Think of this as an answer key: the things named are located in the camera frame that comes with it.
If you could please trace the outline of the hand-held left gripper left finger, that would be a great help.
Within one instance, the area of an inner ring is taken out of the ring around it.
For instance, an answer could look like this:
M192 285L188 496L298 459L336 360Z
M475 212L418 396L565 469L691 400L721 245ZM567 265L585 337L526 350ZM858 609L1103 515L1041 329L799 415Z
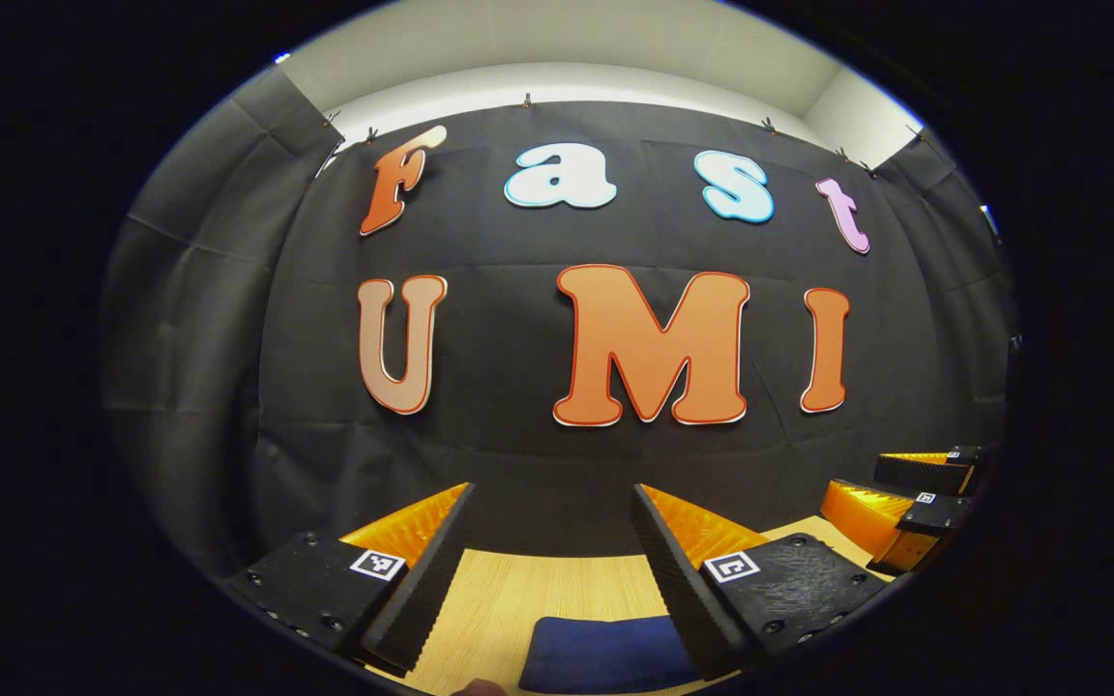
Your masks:
M451 486L346 535L301 532L226 589L319 651L405 677L465 552L477 486Z

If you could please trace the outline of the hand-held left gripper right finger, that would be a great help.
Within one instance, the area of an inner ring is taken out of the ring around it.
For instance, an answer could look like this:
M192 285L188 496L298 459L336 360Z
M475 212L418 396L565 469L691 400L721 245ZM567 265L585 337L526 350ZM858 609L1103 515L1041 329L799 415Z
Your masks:
M707 682L810 651L892 594L813 535L771 540L654 486L633 486L631 521L688 659Z

